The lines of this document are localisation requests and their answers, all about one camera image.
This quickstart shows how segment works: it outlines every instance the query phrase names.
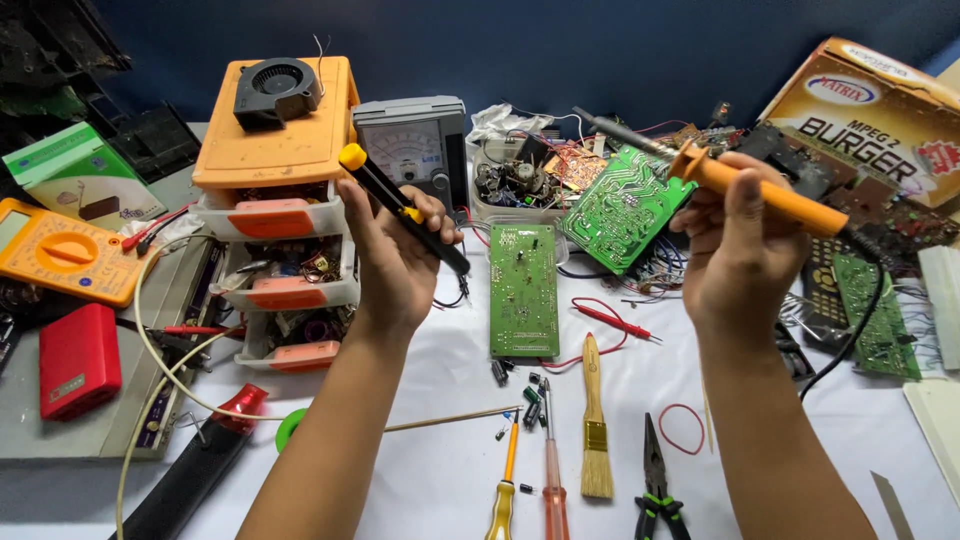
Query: pliers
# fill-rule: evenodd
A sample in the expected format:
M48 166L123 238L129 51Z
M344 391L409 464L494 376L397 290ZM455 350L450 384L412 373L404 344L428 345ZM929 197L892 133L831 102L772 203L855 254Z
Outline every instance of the pliers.
M647 492L643 497L634 497L636 505L640 507L634 540L653 538L657 516L661 513L667 526L670 527L674 540L690 540L690 533L687 532L684 518L680 515L680 509L684 504L674 501L673 497L667 495L663 455L660 453L660 442L657 440L657 431L654 429L654 421L649 412L646 414L646 423L646 435L643 439L643 471L646 474Z

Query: hand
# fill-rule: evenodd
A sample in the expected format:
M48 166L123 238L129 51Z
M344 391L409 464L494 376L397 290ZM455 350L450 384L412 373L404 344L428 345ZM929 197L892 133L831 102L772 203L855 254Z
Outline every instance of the hand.
M776 169L735 152L720 161L742 169L726 197L698 188L670 221L671 231L690 236L684 305L702 339L765 343L773 340L780 304L810 239L795 225L764 215L760 182L790 188Z
M376 217L367 193L357 183L337 183L344 200L347 224L360 256L360 305L355 321L370 323L370 329L391 339L413 335L433 305L440 260L411 236L386 209ZM423 214L430 231L441 231L441 240L456 244L464 239L444 204L410 185L400 191Z

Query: red box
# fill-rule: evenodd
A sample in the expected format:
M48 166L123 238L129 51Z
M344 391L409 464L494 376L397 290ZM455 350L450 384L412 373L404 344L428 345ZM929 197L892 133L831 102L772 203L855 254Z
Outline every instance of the red box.
M88 304L40 331L43 420L73 420L110 401L122 383L110 307Z

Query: black blower fan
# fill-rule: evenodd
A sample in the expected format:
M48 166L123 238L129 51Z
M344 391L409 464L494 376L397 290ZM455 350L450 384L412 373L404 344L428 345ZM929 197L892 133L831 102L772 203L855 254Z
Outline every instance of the black blower fan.
M317 75L304 61L274 58L240 71L233 115L245 132L282 130L320 103Z

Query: green circuit board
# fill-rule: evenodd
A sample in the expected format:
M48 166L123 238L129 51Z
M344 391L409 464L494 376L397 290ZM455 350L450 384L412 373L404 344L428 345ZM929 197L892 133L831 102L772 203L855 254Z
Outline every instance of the green circuit board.
M696 187L667 179L667 168L623 145L566 213L561 230L611 272L623 274Z
M560 354L554 234L549 225L491 227L491 356Z
M847 320L855 326L863 318L876 289L876 266L856 257L834 254L833 273ZM890 274L884 273L883 279L883 294L856 340L856 367L861 371L919 379L921 373L913 353L913 337L903 324Z

